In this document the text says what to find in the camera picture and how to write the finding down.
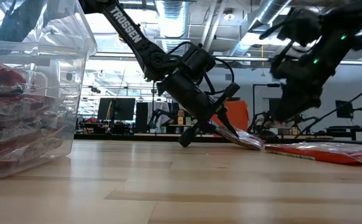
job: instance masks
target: ceiling light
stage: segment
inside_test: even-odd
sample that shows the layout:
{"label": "ceiling light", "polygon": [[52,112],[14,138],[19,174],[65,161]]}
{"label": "ceiling light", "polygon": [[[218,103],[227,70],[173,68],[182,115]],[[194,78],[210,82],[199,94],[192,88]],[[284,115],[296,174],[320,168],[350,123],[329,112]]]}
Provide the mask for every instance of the ceiling light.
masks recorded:
{"label": "ceiling light", "polygon": [[224,14],[225,14],[224,19],[226,21],[231,21],[231,20],[235,19],[235,15],[233,15],[233,9],[232,8],[225,9]]}

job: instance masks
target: desk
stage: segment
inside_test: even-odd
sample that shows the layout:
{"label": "desk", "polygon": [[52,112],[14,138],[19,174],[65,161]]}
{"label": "desk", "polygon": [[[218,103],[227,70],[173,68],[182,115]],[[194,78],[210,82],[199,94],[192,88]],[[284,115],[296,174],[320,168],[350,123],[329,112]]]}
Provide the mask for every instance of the desk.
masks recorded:
{"label": "desk", "polygon": [[326,131],[335,138],[351,138],[352,141],[356,141],[356,133],[362,132],[362,128],[327,128]]}
{"label": "desk", "polygon": [[[135,133],[134,136],[159,136],[159,137],[180,137],[181,134],[160,134],[160,133]],[[198,134],[196,137],[213,138],[213,134]]]}
{"label": "desk", "polygon": [[0,180],[0,223],[362,224],[362,166],[233,144],[74,141]]}
{"label": "desk", "polygon": [[187,125],[187,124],[169,124],[168,126],[172,126],[172,127],[192,127],[193,125]]}
{"label": "desk", "polygon": [[[295,139],[295,135],[278,135],[280,139]],[[333,136],[300,135],[297,139],[333,139]]]}
{"label": "desk", "polygon": [[85,130],[87,131],[87,134],[89,133],[89,128],[93,128],[93,133],[95,134],[105,134],[103,127],[105,125],[108,125],[107,123],[81,123],[83,125],[83,127],[85,128]]}

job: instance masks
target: ceiling duct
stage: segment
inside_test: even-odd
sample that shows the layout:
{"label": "ceiling duct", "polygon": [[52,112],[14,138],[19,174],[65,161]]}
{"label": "ceiling duct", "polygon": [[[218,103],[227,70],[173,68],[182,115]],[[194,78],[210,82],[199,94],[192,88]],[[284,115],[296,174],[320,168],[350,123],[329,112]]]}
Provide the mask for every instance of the ceiling duct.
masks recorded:
{"label": "ceiling duct", "polygon": [[258,10],[245,16],[240,26],[240,40],[229,52],[230,56],[243,56],[254,43],[249,40],[251,32],[263,32],[292,0],[262,0]]}
{"label": "ceiling duct", "polygon": [[[163,50],[169,52],[179,45],[187,37],[188,2],[164,0],[156,1],[157,11],[160,14],[160,36],[169,38],[162,40]],[[175,54],[183,54],[185,45],[176,50]]]}

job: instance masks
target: ceiling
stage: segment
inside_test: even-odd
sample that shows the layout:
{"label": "ceiling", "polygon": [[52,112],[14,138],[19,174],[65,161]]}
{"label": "ceiling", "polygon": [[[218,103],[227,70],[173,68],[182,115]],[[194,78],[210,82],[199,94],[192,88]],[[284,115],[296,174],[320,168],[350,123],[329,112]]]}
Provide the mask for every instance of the ceiling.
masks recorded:
{"label": "ceiling", "polygon": [[[212,53],[227,54],[228,51],[235,47],[240,39],[239,27],[241,26],[245,15],[257,10],[260,4],[260,0],[225,1],[225,8],[231,8],[233,10],[234,19],[227,21],[224,19],[224,14],[219,13],[221,19],[216,31],[216,38],[213,40],[209,49]],[[321,9],[331,9],[332,7],[344,4],[347,1],[348,0],[294,0],[289,6],[310,6],[320,7]],[[186,38],[196,45],[201,42],[205,25],[204,16],[211,3],[212,0],[188,1],[188,31]],[[152,42],[155,42],[160,47],[162,46],[159,25],[160,19],[157,18],[157,13],[155,11],[127,9],[126,12],[135,23],[141,24],[142,31]],[[89,14],[87,15],[87,20],[95,35],[98,44],[98,52],[131,53],[130,48],[125,43],[119,41],[116,30],[103,15]],[[278,54],[282,49],[283,45],[279,45],[279,41],[270,41],[266,42],[264,45],[253,45],[247,53],[254,57],[272,57]],[[359,59],[362,57],[362,52],[351,53],[347,57],[349,59]],[[240,64],[232,64],[233,67],[238,67],[238,65]],[[251,62],[249,68],[255,70],[257,68],[267,68],[268,66],[269,63]],[[84,80],[84,83],[89,83],[88,85],[100,85],[103,87],[108,85],[118,86],[121,83],[122,86],[138,85],[151,88],[151,83],[146,83],[144,81],[142,71],[135,61],[90,60],[87,63],[86,72],[87,75],[85,77],[88,77],[88,80]],[[107,91],[106,94],[111,95],[111,92],[113,93],[114,91]]]}
{"label": "ceiling", "polygon": [[[290,5],[304,5],[304,6],[330,6],[338,5],[343,2],[337,1],[324,1],[324,0],[298,0],[292,2]],[[204,30],[204,16],[209,9],[212,0],[197,0],[188,1],[188,39],[194,44],[201,42],[201,37]],[[258,9],[260,0],[227,0],[225,8],[233,10],[234,19],[231,21],[225,20],[224,14],[221,12],[221,20],[219,27],[216,31],[216,38],[213,40],[210,51],[225,52],[231,50],[239,39],[239,26],[246,14]],[[126,9],[127,13],[134,20],[135,23],[141,24],[143,32],[147,37],[151,37],[152,41],[161,46],[161,41],[155,39],[160,38],[160,26],[157,13],[155,11],[142,11],[137,9]],[[121,43],[117,38],[117,32],[101,14],[87,15],[88,23],[95,34],[98,42],[99,52],[131,52],[128,46]],[[264,46],[264,50],[273,51],[271,46]],[[261,49],[252,49],[252,51],[261,51]]]}

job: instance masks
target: wall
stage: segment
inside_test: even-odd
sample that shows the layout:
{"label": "wall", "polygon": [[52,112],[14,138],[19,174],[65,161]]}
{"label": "wall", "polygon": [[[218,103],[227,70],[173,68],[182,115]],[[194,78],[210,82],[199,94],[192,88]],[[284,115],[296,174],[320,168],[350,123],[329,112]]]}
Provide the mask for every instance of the wall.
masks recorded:
{"label": "wall", "polygon": [[[221,90],[228,86],[230,81],[225,81],[225,74],[229,73],[228,70],[223,68],[214,68],[209,72],[209,77],[213,82],[216,90]],[[241,89],[236,93],[236,97],[246,100],[249,105],[250,119],[252,119],[252,85],[254,83],[272,83],[272,77],[269,69],[235,69],[235,81],[241,86]],[[201,84],[203,90],[208,90],[207,85],[203,82]],[[327,112],[335,109],[335,100],[348,101],[362,92],[362,66],[349,66],[340,65],[337,68],[336,75],[331,77],[323,87],[321,97],[322,105],[320,108],[315,108],[304,112],[307,116],[321,117]],[[268,98],[280,98],[282,91],[280,88],[268,88],[266,86],[257,86],[255,88],[255,112],[260,113],[269,109]],[[362,107],[362,96],[353,102],[354,108]],[[301,124],[304,128],[310,122]],[[318,123],[312,128],[312,131],[319,131],[329,126],[348,126],[360,125],[362,126],[362,111],[354,113],[354,120],[351,122],[349,119],[341,119],[336,117],[333,113],[325,118],[322,122]],[[357,139],[362,141],[362,133],[357,134]]]}

